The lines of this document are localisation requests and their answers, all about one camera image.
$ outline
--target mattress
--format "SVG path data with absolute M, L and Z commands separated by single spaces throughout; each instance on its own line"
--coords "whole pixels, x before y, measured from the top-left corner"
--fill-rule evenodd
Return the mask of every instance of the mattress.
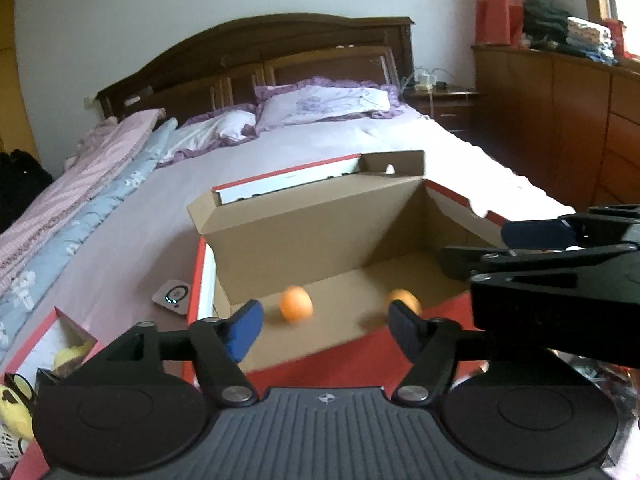
M 155 170 L 79 248 L 24 325 L 7 363 L 55 306 L 108 344 L 140 320 L 180 330 L 185 320 L 151 296 L 168 280 L 190 282 L 198 234 L 186 206 L 212 186 L 353 153 L 424 150 L 425 177 L 510 220 L 574 212 L 514 175 L 480 148 L 410 109 L 391 120 L 287 126 Z

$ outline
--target black circular disc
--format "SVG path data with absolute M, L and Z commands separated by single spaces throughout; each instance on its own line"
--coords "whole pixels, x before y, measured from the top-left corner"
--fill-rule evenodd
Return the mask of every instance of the black circular disc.
M 473 457 L 528 474 L 571 471 L 604 456 L 618 427 L 594 386 L 468 386 L 442 404 L 450 435 Z
M 190 384 L 178 378 L 163 382 L 45 388 L 33 429 L 47 461 L 114 476 L 148 470 L 178 455 L 204 430 L 208 410 Z

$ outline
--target headboard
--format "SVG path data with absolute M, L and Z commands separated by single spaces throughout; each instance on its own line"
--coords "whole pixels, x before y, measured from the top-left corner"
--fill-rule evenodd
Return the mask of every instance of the headboard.
M 414 71 L 409 18 L 272 14 L 205 30 L 98 92 L 105 116 L 166 108 L 182 122 L 254 102 L 254 86 L 322 75 L 397 85 Z

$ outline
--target orange ball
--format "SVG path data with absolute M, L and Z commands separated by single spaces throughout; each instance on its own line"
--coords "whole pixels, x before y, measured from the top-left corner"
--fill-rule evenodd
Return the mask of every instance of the orange ball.
M 304 288 L 288 286 L 280 298 L 280 311 L 284 319 L 296 323 L 312 316 L 314 304 Z
M 413 310 L 418 316 L 422 313 L 422 307 L 420 306 L 420 301 L 416 298 L 412 293 L 408 290 L 404 290 L 402 288 L 396 288 L 396 290 L 392 290 L 391 294 L 386 298 L 386 304 L 390 305 L 395 300 L 402 301 L 406 306 L 408 306 L 411 310 Z

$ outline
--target pink blanket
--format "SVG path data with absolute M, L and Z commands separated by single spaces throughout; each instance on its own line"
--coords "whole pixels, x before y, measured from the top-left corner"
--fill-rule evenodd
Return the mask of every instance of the pink blanket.
M 164 110 L 103 121 L 80 142 L 78 155 L 20 219 L 0 235 L 0 296 L 31 257 L 138 154 Z

